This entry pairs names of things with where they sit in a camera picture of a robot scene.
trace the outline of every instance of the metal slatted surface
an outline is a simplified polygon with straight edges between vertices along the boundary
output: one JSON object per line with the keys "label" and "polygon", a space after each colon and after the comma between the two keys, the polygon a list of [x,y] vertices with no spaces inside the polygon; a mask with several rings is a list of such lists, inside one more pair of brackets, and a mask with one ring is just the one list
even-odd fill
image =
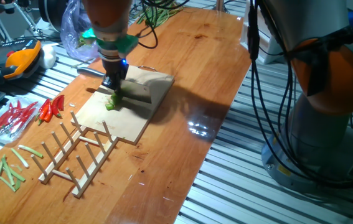
{"label": "metal slatted surface", "polygon": [[56,64],[53,68],[44,70],[38,69],[28,79],[9,82],[6,86],[0,86],[0,91],[6,93],[5,99],[0,102],[0,109],[8,100],[15,96],[24,96],[30,99],[43,102],[46,98],[54,98],[78,75],[77,69],[72,68],[81,61],[70,58],[65,49],[61,46],[54,46],[57,53]]}
{"label": "metal slatted surface", "polygon": [[[266,108],[276,124],[287,68],[282,64],[258,65],[258,71]],[[298,86],[297,97],[301,93]],[[314,199],[283,188],[268,175],[261,161],[265,141],[250,88],[248,72],[175,223],[350,223],[353,190]],[[256,104],[265,132],[270,134],[258,98]]]}

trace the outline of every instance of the plastic bag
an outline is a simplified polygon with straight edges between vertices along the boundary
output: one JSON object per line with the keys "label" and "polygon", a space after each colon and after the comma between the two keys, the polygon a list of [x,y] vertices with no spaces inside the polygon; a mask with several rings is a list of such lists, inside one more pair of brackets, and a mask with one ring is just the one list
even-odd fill
{"label": "plastic bag", "polygon": [[69,56],[80,60],[89,60],[99,56],[96,42],[92,43],[92,45],[78,47],[82,33],[91,27],[92,24],[88,14],[83,9],[81,0],[69,0],[63,14],[60,33],[63,46]]}
{"label": "plastic bag", "polygon": [[0,144],[13,142],[20,137],[42,103],[15,97],[0,109]]}

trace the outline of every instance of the red chili pepper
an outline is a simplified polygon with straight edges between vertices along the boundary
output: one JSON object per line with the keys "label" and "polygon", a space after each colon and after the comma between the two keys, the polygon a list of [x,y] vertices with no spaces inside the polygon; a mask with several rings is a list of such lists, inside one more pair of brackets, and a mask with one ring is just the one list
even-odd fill
{"label": "red chili pepper", "polygon": [[14,126],[14,124],[18,123],[21,119],[24,118],[24,116],[28,113],[28,111],[37,104],[38,102],[33,102],[30,105],[28,105],[26,108],[22,108],[21,110],[17,110],[17,116],[14,116],[13,119],[10,120],[9,123],[7,123],[6,128],[9,129],[10,127]]}
{"label": "red chili pepper", "polygon": [[59,102],[57,107],[59,108],[60,111],[64,111],[64,95],[59,96]]}
{"label": "red chili pepper", "polygon": [[17,109],[21,109],[21,102],[19,100],[17,100]]}
{"label": "red chili pepper", "polygon": [[49,108],[50,108],[50,101],[49,101],[49,103],[47,103],[47,104],[45,105],[45,107],[44,107],[44,109],[42,110],[42,112],[40,112],[38,125],[42,124],[42,122],[44,121],[44,119],[45,119],[45,117],[46,117],[46,114],[47,114]]}
{"label": "red chili pepper", "polygon": [[64,95],[56,97],[56,99],[54,99],[54,101],[52,103],[53,115],[55,115],[58,118],[62,117],[62,115],[59,112],[59,99],[61,99],[62,97],[64,97]]}
{"label": "red chili pepper", "polygon": [[12,114],[10,115],[10,117],[8,117],[5,126],[9,125],[14,119],[16,119],[21,114],[21,112],[21,105],[19,106],[19,104],[17,103],[17,106],[12,110]]}
{"label": "red chili pepper", "polygon": [[50,99],[46,99],[45,103],[39,108],[39,111],[38,111],[37,117],[35,118],[35,121],[38,120],[40,113],[42,112],[42,110],[44,110],[46,104],[48,104],[48,103],[50,103]]}
{"label": "red chili pepper", "polygon": [[29,117],[33,114],[35,108],[30,109],[25,116],[19,119],[10,129],[11,134],[14,134],[19,128],[23,127]]}
{"label": "red chili pepper", "polygon": [[47,114],[46,114],[46,116],[45,116],[45,118],[44,118],[44,120],[45,120],[46,122],[50,122],[50,120],[51,120],[52,117],[53,117],[53,111],[52,111],[52,105],[51,105],[51,103],[49,103],[48,106],[49,106],[49,108],[48,108]]}
{"label": "red chili pepper", "polygon": [[2,114],[0,117],[0,127],[4,126],[5,123],[7,122],[7,119],[12,115],[13,113],[13,105],[10,103],[9,109]]}

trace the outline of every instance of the wooden table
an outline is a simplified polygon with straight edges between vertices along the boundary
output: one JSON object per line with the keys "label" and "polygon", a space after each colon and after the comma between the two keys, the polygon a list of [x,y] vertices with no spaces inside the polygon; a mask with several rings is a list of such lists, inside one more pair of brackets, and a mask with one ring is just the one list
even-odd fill
{"label": "wooden table", "polygon": [[[139,46],[127,59],[131,65],[174,75],[176,81],[139,143],[119,142],[81,199],[70,194],[74,185],[60,177],[41,184],[40,170],[30,154],[21,151],[30,164],[21,173],[27,180],[16,193],[0,182],[0,223],[173,223],[250,66],[248,52],[240,45],[242,25],[242,19],[222,12],[184,9],[158,27],[158,47]],[[142,28],[133,24],[129,33]],[[154,38],[141,42],[154,45]],[[100,60],[91,67],[103,71]],[[70,111],[77,112],[100,83],[80,75],[61,92],[66,106],[61,121],[69,131],[75,131]],[[213,135],[200,138],[189,130],[189,121],[206,125]],[[53,154],[59,150],[50,133],[55,131],[65,142],[59,122],[54,118],[30,125],[18,141],[0,150],[0,157],[6,154],[9,164],[21,166],[10,148],[23,144],[42,152],[41,163],[47,166],[50,159],[40,143],[45,141]],[[59,170],[69,167],[81,177],[76,155],[85,164],[92,162],[80,144]]]}

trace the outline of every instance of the wooden cutting board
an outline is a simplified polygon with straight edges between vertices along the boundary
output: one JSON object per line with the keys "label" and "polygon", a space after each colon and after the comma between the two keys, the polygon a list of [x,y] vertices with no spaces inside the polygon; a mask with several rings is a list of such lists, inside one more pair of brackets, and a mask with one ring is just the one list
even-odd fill
{"label": "wooden cutting board", "polygon": [[121,141],[137,144],[149,120],[170,89],[174,77],[129,66],[126,80],[134,80],[136,83],[148,86],[152,103],[123,98],[114,110],[107,111],[105,105],[113,90],[100,86],[79,110],[76,117],[80,125],[104,135],[106,132],[102,121],[106,121],[111,135],[119,137]]}

